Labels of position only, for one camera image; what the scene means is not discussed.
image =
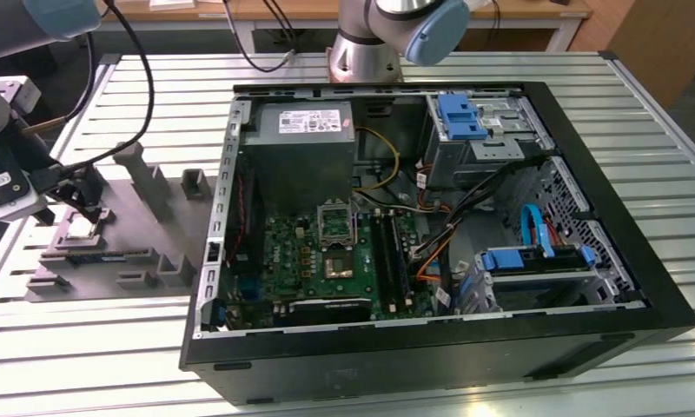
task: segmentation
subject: black cable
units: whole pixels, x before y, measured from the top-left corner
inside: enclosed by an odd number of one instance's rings
[[[90,101],[92,92],[94,91],[94,78],[97,77],[97,52],[94,49],[94,38],[92,37],[92,33],[88,32],[84,34],[84,37],[88,42],[88,65],[90,65],[90,70],[88,74],[88,81],[84,85],[84,92],[74,108],[65,116],[65,121],[69,122],[71,119],[77,117],[77,115],[82,112],[84,107]]]
[[[141,129],[136,132],[133,137],[122,142],[116,148],[102,152],[100,155],[94,156],[93,158],[88,159],[84,162],[74,163],[66,167],[62,168],[63,174],[70,174],[71,172],[77,171],[78,169],[86,168],[92,166],[97,161],[108,158],[109,156],[116,155],[121,150],[128,148],[130,145],[133,145],[136,142],[138,142],[138,139],[141,139],[141,136],[146,133],[146,129],[149,128],[149,123],[152,122],[152,115],[153,115],[153,76],[152,76],[152,67],[149,66],[149,60],[146,58],[146,52],[144,49],[144,46],[141,45],[141,42],[138,41],[138,37],[136,36],[136,32],[133,28],[130,27],[130,24],[128,23],[126,17],[118,10],[118,7],[116,6],[113,0],[104,0],[105,4],[108,5],[110,11],[116,15],[116,18],[118,19],[118,22],[121,26],[124,27],[124,30],[126,31],[128,37],[130,38],[130,42],[134,44],[136,52],[138,53],[138,57],[141,58],[141,64],[144,66],[144,72],[146,75],[146,88],[148,88],[148,103],[146,103],[146,113],[144,117],[144,123],[141,125]]]
[[[269,0],[273,2],[273,5],[276,6],[277,12],[280,13],[280,16],[282,17],[282,20],[285,20],[285,26],[288,26],[288,29],[290,30],[290,35],[293,38],[293,45],[292,48],[294,52],[298,52],[298,36],[296,35],[296,30],[293,29],[293,25],[290,24],[290,20],[288,19],[288,16],[285,15],[285,12],[280,8],[280,4],[277,4],[277,0]]]
[[[487,32],[487,41],[484,42],[484,46],[480,50],[487,50],[491,45],[491,41],[495,37],[497,37],[499,29],[501,28],[501,9],[499,9],[497,0],[491,0],[495,5],[495,20],[491,24],[491,29]]]
[[[222,4],[224,4],[224,9],[225,9],[225,12],[226,12],[226,20],[229,21],[229,29],[232,30],[232,36],[233,36],[233,42],[236,43],[236,47],[237,49],[240,50],[240,54],[241,54],[241,57],[244,58],[244,60],[246,61],[246,63],[250,65],[250,67],[253,69],[256,69],[258,72],[264,72],[264,73],[269,73],[269,72],[273,72],[276,70],[280,70],[282,68],[282,66],[285,65],[285,63],[288,62],[288,56],[284,57],[284,60],[280,62],[278,65],[276,65],[274,67],[272,68],[261,68],[252,60],[250,60],[250,57],[249,55],[246,55],[246,51],[244,50],[242,46],[241,46],[241,41],[240,41],[240,34],[237,33],[236,31],[236,26],[233,24],[233,15],[232,15],[232,9],[229,8],[229,0],[221,0]]]
[[[105,18],[105,16],[109,14],[109,12],[110,12],[110,7],[106,7],[105,11],[101,14],[101,19]]]
[[[547,155],[539,155],[523,161],[509,162],[504,167],[497,169],[492,175],[484,178],[484,180],[476,184],[476,186],[465,193],[465,195],[459,200],[459,203],[455,205],[453,210],[451,210],[451,213],[444,219],[443,231],[421,245],[419,245],[419,247],[415,249],[415,253],[425,251],[429,247],[432,247],[432,245],[440,243],[444,240],[447,235],[452,233],[457,225],[461,223],[465,212],[473,209],[477,204],[484,202],[497,192],[497,188],[508,175],[513,174],[515,171],[523,168],[540,165],[547,160]]]
[[[268,7],[269,14],[273,15],[273,17],[277,20],[277,24],[280,25],[280,29],[282,30],[282,33],[285,35],[285,39],[288,40],[288,43],[290,44],[290,49],[297,51],[297,37],[296,32],[293,29],[293,26],[290,25],[290,21],[288,20],[288,17],[285,16],[285,13],[282,12],[282,9],[280,9],[280,5],[277,4],[276,0],[262,0],[262,3],[265,4],[265,7]]]

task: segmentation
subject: motherboard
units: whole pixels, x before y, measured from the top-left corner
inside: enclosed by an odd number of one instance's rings
[[[349,245],[322,245],[325,235],[348,231]],[[272,327],[300,308],[309,320],[320,315],[314,310],[328,308],[336,314],[355,308],[369,321],[432,316],[427,286],[395,268],[405,265],[417,242],[409,212],[269,216],[262,272],[240,280],[248,327]]]

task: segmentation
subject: chip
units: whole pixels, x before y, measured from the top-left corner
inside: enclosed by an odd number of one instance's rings
[[[324,278],[328,280],[340,280],[352,277],[352,251],[326,251],[324,253]]]

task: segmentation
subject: blue latch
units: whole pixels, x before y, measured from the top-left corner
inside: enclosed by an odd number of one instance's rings
[[[581,257],[584,258],[584,262],[587,262],[587,267],[592,267],[597,261],[592,248],[583,246],[579,248],[579,252],[581,252]]]
[[[517,249],[496,249],[489,250],[488,252],[495,259],[497,268],[516,269],[524,266],[523,257],[520,256],[520,251]]]
[[[484,264],[484,269],[487,271],[493,271],[497,268],[495,258],[491,257],[489,253],[481,254],[481,263]]]
[[[487,130],[479,125],[479,110],[464,94],[439,95],[437,110],[448,128],[451,140],[487,138]]]

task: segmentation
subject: yellow wire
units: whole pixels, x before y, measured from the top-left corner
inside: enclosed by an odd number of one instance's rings
[[[363,127],[357,127],[356,130],[364,130],[371,135],[373,135],[375,137],[381,139],[383,143],[385,143],[385,146],[389,147],[391,152],[393,153],[393,171],[391,172],[391,175],[388,176],[388,178],[385,180],[383,180],[381,182],[379,182],[377,184],[368,185],[367,187],[353,188],[355,191],[367,191],[368,189],[379,189],[380,187],[383,187],[383,185],[388,184],[389,181],[393,179],[393,177],[399,174],[400,154],[399,154],[399,151],[396,150],[396,148],[393,148],[393,145],[391,144],[389,140],[379,132],[376,132],[371,128],[363,128]]]

